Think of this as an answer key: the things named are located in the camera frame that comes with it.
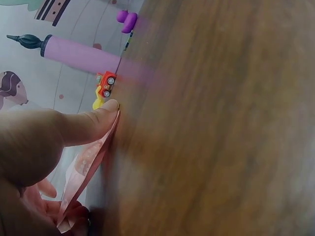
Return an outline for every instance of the toy car wheel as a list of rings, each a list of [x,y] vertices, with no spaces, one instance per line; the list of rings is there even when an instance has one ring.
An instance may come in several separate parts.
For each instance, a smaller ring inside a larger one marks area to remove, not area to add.
[[[114,82],[115,82],[115,78],[114,78],[114,77],[108,77],[108,78],[107,78],[107,83],[108,83],[109,85],[113,85]]]
[[[104,95],[104,97],[109,97],[110,96],[110,91],[105,90],[103,95]]]

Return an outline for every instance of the play mat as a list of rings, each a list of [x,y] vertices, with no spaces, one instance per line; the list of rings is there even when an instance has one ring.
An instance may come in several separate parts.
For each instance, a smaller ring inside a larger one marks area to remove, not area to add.
[[[5,93],[0,88],[0,112],[52,108],[78,113],[90,111],[95,100],[95,73],[47,59],[41,56],[41,49],[26,49],[7,35],[32,34],[40,40],[52,35],[55,48],[59,40],[69,40],[119,58],[129,34],[121,32],[123,24],[117,22],[117,13],[137,13],[142,3],[143,0],[0,0],[0,86],[10,84]],[[61,198],[65,170],[79,149],[66,148],[49,176],[57,188],[57,200]],[[84,203],[84,194],[79,199]]]

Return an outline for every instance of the yellow toy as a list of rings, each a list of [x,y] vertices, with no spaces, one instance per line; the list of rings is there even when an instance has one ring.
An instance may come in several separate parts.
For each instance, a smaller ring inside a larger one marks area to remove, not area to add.
[[[104,104],[103,97],[99,95],[99,91],[102,89],[102,86],[97,86],[95,94],[96,94],[96,100],[93,103],[93,110],[96,110],[97,108],[100,108]]]

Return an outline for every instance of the fingernail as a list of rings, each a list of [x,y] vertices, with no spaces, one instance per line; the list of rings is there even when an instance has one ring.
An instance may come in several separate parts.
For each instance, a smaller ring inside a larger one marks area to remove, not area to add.
[[[102,109],[108,110],[109,112],[116,112],[119,109],[119,103],[115,99],[110,99],[101,106]]]

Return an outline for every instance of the finger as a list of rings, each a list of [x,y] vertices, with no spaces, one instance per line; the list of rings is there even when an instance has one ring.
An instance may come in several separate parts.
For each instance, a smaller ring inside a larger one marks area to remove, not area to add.
[[[89,217],[89,210],[85,206],[82,206],[81,203],[79,203],[78,201],[75,201],[72,204],[71,209],[68,210],[68,212],[66,213],[66,217],[64,218],[64,220],[58,226],[58,229],[61,232],[67,231],[73,226],[73,224],[77,221],[77,219],[88,218],[88,217]]]
[[[60,201],[44,200],[45,210],[47,214],[58,214],[61,206]]]
[[[57,196],[57,191],[55,187],[46,178],[38,182],[37,187],[38,190],[41,191],[47,197],[55,198]]]
[[[82,204],[81,204],[79,201],[75,201],[75,202],[73,202],[73,203],[71,204],[70,208],[71,208],[71,209],[75,209],[75,208],[77,208],[77,207],[79,207],[79,206],[82,206]]]
[[[87,236],[89,232],[89,221],[85,218],[80,218],[75,222],[74,226],[64,234],[63,236]]]
[[[93,111],[77,115],[64,115],[60,131],[66,146],[91,143],[100,139],[112,126],[119,104],[111,99]]]
[[[88,219],[89,217],[89,210],[85,206],[79,206],[73,210],[70,210],[66,214],[66,218],[69,222],[69,225],[72,227],[74,223],[79,219],[79,218],[86,218]]]

